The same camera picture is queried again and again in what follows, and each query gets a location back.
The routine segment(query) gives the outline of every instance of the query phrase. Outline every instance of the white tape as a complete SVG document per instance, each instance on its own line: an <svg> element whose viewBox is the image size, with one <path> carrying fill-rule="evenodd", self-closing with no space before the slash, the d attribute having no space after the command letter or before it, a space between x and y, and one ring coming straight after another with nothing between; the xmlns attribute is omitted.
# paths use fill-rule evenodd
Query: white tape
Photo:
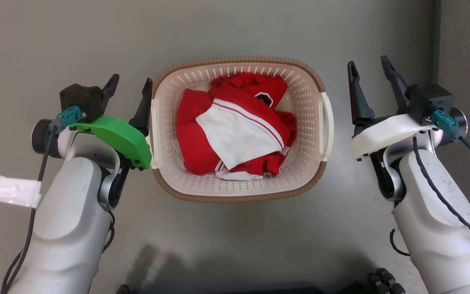
<svg viewBox="0 0 470 294"><path fill-rule="evenodd" d="M6 178L0 175L0 202L37 208L41 182L30 179Z"/></svg>

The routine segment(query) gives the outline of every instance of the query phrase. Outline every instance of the red and white garment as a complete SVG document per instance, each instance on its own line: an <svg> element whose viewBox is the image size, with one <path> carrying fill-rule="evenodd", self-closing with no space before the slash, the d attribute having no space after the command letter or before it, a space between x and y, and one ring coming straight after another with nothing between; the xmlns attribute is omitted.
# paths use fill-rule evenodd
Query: red and white garment
<svg viewBox="0 0 470 294"><path fill-rule="evenodd" d="M275 111L287 85L280 77L239 73L184 92L177 140L184 166L203 175L254 180L277 175L296 138L296 119Z"/></svg>

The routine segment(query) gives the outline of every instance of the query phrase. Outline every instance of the basket rim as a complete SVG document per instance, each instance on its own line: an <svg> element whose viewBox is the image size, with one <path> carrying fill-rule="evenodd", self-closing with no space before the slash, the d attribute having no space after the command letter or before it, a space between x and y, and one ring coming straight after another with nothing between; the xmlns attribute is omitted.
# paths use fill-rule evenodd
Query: basket rim
<svg viewBox="0 0 470 294"><path fill-rule="evenodd" d="M308 73L311 78L313 78L315 84L317 85L317 89L319 92L325 92L324 84L319 77L319 75L315 72L312 67L307 65L306 63L293 59L293 58L276 58L276 57L267 57L267 56L246 56L246 57L227 57L227 58L210 58L210 59L203 59L197 60L192 62L185 62L180 63L177 65L173 65L172 67L166 69L162 74L157 77L155 80L155 84L153 85L153 91L151 94L151 99L155 99L155 93L157 93L157 89L159 88L161 82L169 76L171 73L178 71L179 69L186 69L189 67L200 67L203 65L218 65L222 63L275 63L275 64L282 64L282 65L292 65L304 70ZM155 176L155 180L157 183L170 195L176 197L181 200L186 201L197 201L197 202L207 202L207 203L248 203L248 202L256 202L256 201L267 201L267 200L275 200L275 199L282 199L288 198L293 196L298 196L304 192L310 190L317 182L319 182L320 178L324 174L326 169L326 161L321 161L317 172L313 177L302 187L296 188L289 191L282 191L276 193L269 193L269 194L259 194L259 195L248 195L248 196L203 196L203 195L192 195L192 194L185 194L179 192L172 188L166 180L164 180L161 172L159 169L152 169L153 175Z"/></svg>

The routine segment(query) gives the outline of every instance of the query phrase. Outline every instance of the red stripe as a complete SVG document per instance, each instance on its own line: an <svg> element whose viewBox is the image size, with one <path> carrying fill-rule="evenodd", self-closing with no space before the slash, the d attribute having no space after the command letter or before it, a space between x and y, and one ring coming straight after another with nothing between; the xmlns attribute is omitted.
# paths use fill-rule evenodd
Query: red stripe
<svg viewBox="0 0 470 294"><path fill-rule="evenodd" d="M226 108L226 109L229 109L229 110L233 110L233 111L237 112L238 114L240 114L241 116L243 116L243 117L249 119L250 121L253 121L253 122L255 122L255 123L258 123L260 126L262 126L263 128L265 128L266 130L268 130L268 132L269 132L271 135L273 135L273 137L275 138L276 142L278 143L278 145L279 145L281 148L284 148L284 146L282 146L282 144L280 144L280 140L277 138L277 136L275 136L275 134L273 134L273 132L272 132L269 128L267 128L267 126L263 125L261 122L256 121L256 120L254 120L254 119L252 119L252 118L250 118L250 117L247 117L246 115L244 115L244 114L243 114L242 112L240 112L239 110L236 110L236 109L233 109L233 108L229 108L228 106L220 105L220 104L217 104L217 103L215 103L215 102L213 102L213 104L215 104L215 105L217 105L217 106L220 106L220 107L222 107L222 108Z"/></svg>

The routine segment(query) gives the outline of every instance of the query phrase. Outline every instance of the laundry basket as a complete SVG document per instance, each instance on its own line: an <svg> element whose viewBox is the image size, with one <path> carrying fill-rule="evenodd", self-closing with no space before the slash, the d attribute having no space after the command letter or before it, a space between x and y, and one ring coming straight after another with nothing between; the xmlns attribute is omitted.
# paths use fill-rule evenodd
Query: laundry basket
<svg viewBox="0 0 470 294"><path fill-rule="evenodd" d="M184 167L175 116L185 89L209 89L219 76L252 72L281 76L288 89L276 110L297 118L297 139L276 177L253 181L194 175ZM170 195L190 201L244 203L300 195L324 173L333 144L333 113L320 77L308 65L289 58L214 58L176 65L157 78L151 102L151 168Z"/></svg>

